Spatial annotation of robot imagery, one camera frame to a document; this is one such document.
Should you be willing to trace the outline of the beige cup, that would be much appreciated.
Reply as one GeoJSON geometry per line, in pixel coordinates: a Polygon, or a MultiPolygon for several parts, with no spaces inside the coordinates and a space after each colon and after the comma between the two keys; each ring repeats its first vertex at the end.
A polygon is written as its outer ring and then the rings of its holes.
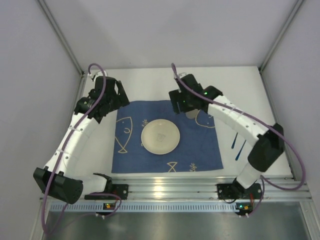
{"type": "Polygon", "coordinates": [[[188,119],[195,119],[197,117],[198,113],[199,113],[199,110],[198,109],[194,109],[194,110],[186,112],[185,116],[188,119]]]}

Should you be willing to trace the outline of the cream ceramic plate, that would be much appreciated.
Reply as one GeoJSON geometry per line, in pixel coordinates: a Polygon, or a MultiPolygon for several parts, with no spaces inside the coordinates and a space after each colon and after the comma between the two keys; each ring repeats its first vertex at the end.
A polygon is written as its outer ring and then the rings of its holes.
{"type": "Polygon", "coordinates": [[[167,119],[149,122],[141,132],[142,146],[155,155],[165,155],[176,149],[181,134],[178,127],[167,119]]]}

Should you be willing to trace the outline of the blue fish-print placemat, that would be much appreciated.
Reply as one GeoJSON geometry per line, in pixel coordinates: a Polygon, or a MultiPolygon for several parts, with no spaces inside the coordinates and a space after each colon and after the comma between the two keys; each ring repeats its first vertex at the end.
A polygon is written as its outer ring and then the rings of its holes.
{"type": "Polygon", "coordinates": [[[115,174],[214,171],[223,168],[215,121],[198,111],[194,119],[175,114],[168,100],[133,101],[117,111],[112,172],[115,174]],[[180,133],[177,147],[167,154],[153,154],[141,141],[143,128],[165,119],[180,133]]]}

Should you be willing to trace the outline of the blue metal spoon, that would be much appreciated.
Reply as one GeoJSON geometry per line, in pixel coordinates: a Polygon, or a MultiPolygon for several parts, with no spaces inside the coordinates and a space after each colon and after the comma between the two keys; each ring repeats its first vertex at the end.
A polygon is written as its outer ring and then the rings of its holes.
{"type": "Polygon", "coordinates": [[[232,142],[232,144],[231,144],[231,149],[234,149],[235,144],[236,144],[236,141],[237,141],[237,137],[238,137],[238,132],[237,132],[237,133],[235,134],[235,136],[234,136],[233,142],[232,142]]]}

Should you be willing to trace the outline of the blue metal fork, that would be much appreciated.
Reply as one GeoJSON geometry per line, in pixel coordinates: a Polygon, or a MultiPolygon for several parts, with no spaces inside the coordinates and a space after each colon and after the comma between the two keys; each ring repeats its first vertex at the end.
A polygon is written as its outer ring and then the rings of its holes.
{"type": "Polygon", "coordinates": [[[239,158],[240,158],[240,156],[241,156],[241,153],[242,153],[242,151],[243,151],[243,148],[244,148],[246,142],[247,142],[247,141],[245,140],[245,141],[243,142],[241,148],[239,149],[239,152],[237,153],[237,155],[236,155],[236,157],[235,157],[235,160],[236,160],[236,161],[239,160],[239,158]]]}

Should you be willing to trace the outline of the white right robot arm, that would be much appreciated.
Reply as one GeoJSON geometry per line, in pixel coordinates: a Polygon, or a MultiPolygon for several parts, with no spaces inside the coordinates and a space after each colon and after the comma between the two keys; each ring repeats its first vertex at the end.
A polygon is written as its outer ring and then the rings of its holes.
{"type": "Polygon", "coordinates": [[[278,136],[283,134],[283,127],[277,123],[271,128],[261,127],[219,89],[211,85],[203,88],[193,74],[175,81],[178,89],[168,93],[175,114],[201,110],[235,130],[252,146],[247,164],[233,182],[239,191],[249,189],[283,154],[284,141],[278,136]]]}

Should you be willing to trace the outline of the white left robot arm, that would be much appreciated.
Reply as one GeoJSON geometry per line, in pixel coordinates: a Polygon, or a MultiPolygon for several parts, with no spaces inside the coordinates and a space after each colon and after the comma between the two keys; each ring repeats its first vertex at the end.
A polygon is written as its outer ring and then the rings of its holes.
{"type": "Polygon", "coordinates": [[[95,77],[94,88],[76,103],[67,132],[57,150],[43,168],[38,167],[33,173],[43,194],[71,205],[95,193],[112,193],[111,177],[102,173],[77,176],[76,165],[102,119],[129,103],[119,80],[108,76],[95,77]]]}

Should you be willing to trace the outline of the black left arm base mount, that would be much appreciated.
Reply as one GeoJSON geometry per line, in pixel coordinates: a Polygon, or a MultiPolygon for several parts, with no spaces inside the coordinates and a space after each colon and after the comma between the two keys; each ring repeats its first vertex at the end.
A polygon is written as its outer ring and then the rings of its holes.
{"type": "Polygon", "coordinates": [[[117,195],[121,200],[126,200],[129,194],[128,184],[113,184],[103,192],[91,193],[84,196],[85,200],[116,200],[117,195]]]}

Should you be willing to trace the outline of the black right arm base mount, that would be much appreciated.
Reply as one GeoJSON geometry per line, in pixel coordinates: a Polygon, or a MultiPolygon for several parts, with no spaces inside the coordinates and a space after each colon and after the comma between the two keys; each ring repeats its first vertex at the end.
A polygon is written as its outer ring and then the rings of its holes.
{"type": "Polygon", "coordinates": [[[218,199],[227,203],[234,203],[236,200],[258,200],[262,196],[262,186],[254,183],[245,189],[237,183],[219,183],[216,185],[218,199]]]}

